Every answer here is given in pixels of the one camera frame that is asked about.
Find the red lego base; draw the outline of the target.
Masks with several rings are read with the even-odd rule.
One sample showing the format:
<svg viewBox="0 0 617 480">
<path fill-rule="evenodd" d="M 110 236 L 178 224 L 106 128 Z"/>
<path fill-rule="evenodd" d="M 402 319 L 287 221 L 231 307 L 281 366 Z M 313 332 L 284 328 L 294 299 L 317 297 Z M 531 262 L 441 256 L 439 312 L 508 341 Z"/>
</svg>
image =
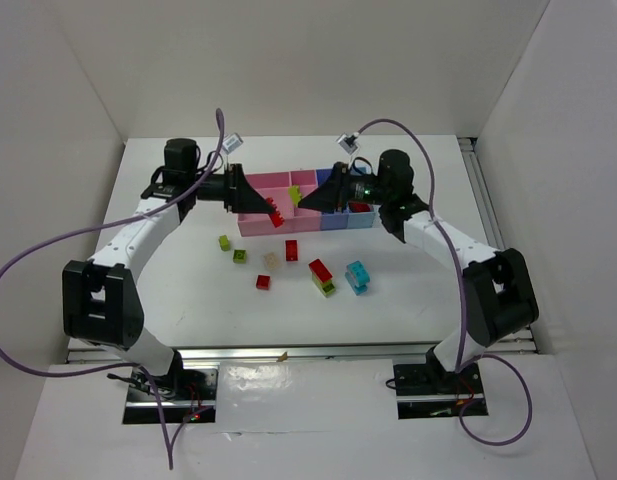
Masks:
<svg viewBox="0 0 617 480">
<path fill-rule="evenodd" d="M 270 207 L 273 209 L 273 211 L 269 214 L 269 218 L 271 220 L 272 225 L 275 228 L 280 228 L 285 223 L 285 219 L 282 216 L 281 211 L 277 207 L 273 198 L 267 197 L 266 201 L 270 205 Z"/>
</svg>

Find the teal lego base brick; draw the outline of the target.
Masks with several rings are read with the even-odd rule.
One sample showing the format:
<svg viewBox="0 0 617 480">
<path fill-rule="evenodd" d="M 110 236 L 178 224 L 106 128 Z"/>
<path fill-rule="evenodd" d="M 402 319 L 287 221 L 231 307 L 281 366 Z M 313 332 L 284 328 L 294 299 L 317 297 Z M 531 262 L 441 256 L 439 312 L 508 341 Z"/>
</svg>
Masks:
<svg viewBox="0 0 617 480">
<path fill-rule="evenodd" d="M 345 278 L 348 284 L 350 285 L 351 289 L 357 296 L 362 295 L 368 291 L 368 286 L 366 284 L 357 285 L 354 281 L 353 276 L 350 273 L 346 272 Z"/>
</svg>

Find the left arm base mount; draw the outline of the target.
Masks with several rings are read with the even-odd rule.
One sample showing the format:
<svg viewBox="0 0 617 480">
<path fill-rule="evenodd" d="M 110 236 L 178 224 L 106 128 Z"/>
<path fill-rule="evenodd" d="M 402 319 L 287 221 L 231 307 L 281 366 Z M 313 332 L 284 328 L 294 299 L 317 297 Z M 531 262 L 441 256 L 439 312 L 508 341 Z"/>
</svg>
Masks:
<svg viewBox="0 0 617 480">
<path fill-rule="evenodd" d="M 216 420 L 217 368 L 186 370 L 183 383 L 175 389 L 156 380 L 166 424 L 209 424 Z M 155 425 L 160 423 L 157 401 L 148 380 L 137 369 L 126 376 L 108 373 L 107 378 L 124 383 L 127 394 L 122 423 L 124 425 Z"/>
</svg>

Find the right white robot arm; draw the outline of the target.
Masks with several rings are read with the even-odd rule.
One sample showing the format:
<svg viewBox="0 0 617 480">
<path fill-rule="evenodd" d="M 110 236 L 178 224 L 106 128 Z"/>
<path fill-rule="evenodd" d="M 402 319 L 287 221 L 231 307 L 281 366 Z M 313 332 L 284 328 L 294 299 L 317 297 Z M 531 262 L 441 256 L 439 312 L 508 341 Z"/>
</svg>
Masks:
<svg viewBox="0 0 617 480">
<path fill-rule="evenodd" d="M 434 383 L 456 376 L 504 337 L 539 317 L 539 308 L 521 252 L 480 243 L 436 216 L 414 191 L 409 156 L 389 149 L 374 174 L 353 173 L 337 162 L 329 177 L 299 202 L 302 209 L 334 213 L 351 203 L 375 205 L 384 229 L 414 246 L 457 276 L 460 324 L 426 354 Z"/>
</svg>

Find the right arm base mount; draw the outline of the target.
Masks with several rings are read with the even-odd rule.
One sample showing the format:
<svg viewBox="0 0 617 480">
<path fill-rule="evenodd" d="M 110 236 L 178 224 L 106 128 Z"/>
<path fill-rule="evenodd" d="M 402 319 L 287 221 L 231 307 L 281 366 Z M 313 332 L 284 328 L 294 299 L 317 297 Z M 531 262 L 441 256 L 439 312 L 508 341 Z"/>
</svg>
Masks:
<svg viewBox="0 0 617 480">
<path fill-rule="evenodd" d="M 487 416 L 481 373 L 476 365 L 436 381 L 423 364 L 397 364 L 385 386 L 396 394 L 400 420 Z"/>
</svg>

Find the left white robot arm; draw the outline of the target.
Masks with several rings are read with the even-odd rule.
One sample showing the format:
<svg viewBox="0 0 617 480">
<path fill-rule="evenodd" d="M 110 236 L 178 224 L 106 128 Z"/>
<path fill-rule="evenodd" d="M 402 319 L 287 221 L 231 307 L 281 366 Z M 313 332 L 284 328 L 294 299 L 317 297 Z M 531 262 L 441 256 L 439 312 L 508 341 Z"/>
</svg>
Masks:
<svg viewBox="0 0 617 480">
<path fill-rule="evenodd" d="M 144 377 L 172 393 L 191 383 L 181 354 L 144 325 L 136 282 L 163 241 L 198 201 L 220 202 L 230 213 L 270 214 L 272 206 L 227 157 L 242 143 L 230 135 L 203 157 L 197 142 L 166 142 L 164 162 L 142 192 L 132 222 L 85 261 L 62 272 L 63 326 L 67 336 L 102 347 L 144 368 Z"/>
</svg>

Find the teal curved lego brick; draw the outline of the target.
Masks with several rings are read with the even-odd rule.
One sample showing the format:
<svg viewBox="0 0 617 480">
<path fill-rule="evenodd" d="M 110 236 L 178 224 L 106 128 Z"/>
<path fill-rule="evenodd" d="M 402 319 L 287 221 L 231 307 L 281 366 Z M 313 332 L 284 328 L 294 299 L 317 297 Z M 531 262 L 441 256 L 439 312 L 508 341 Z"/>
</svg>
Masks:
<svg viewBox="0 0 617 480">
<path fill-rule="evenodd" d="M 355 261 L 347 265 L 346 273 L 356 287 L 366 286 L 370 282 L 370 276 L 361 261 Z"/>
</svg>

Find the red curved lego top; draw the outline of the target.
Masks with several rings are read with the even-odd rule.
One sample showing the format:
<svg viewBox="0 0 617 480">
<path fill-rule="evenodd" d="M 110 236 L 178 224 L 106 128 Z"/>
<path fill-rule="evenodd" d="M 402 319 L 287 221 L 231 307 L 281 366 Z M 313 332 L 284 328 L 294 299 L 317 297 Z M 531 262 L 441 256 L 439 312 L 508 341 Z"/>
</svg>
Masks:
<svg viewBox="0 0 617 480">
<path fill-rule="evenodd" d="M 364 203 L 350 202 L 348 207 L 352 213 L 365 213 L 371 210 L 371 207 Z"/>
</svg>

